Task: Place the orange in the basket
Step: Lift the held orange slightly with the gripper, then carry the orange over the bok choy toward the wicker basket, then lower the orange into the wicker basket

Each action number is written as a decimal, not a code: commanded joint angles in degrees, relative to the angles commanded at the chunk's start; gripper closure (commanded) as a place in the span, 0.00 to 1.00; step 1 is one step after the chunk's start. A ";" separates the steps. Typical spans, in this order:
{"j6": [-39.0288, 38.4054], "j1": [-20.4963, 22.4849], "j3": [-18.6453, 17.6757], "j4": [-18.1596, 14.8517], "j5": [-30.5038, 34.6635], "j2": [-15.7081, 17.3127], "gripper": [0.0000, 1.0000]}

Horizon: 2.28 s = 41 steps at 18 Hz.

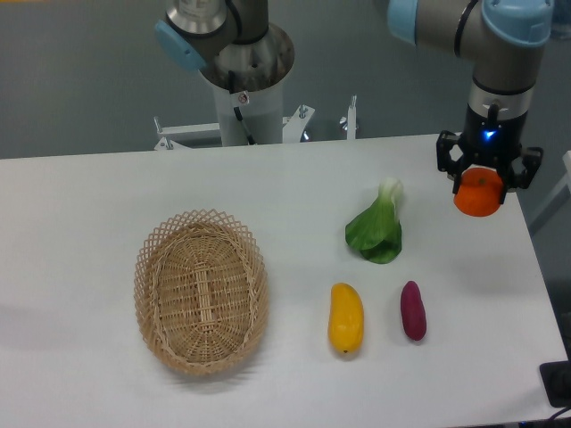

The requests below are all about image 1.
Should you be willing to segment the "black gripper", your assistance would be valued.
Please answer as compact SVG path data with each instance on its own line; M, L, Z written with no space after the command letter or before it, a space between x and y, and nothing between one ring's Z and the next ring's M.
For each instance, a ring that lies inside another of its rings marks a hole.
M461 135L447 130L440 133L436 141L437 168L453 182L453 194L458 193L462 175L471 165L498 170L502 182L500 204L508 193L530 186L542 165L543 149L521 145L526 118L525 112L514 119L490 122L467 107ZM460 152L456 160L451 156L454 148Z

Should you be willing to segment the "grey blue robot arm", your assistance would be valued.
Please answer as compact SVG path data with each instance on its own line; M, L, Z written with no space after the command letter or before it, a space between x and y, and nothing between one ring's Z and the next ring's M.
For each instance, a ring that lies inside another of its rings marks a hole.
M392 1L394 37L430 45L474 64L465 125L443 131L437 167L460 193L473 166L494 170L500 192L526 189L542 164L539 147L520 143L543 49L551 1ZM199 72L223 96L219 125L227 145L283 141L281 103L252 112L261 93L277 88L294 65L289 36L269 21L264 1L168 1L154 27L164 53Z

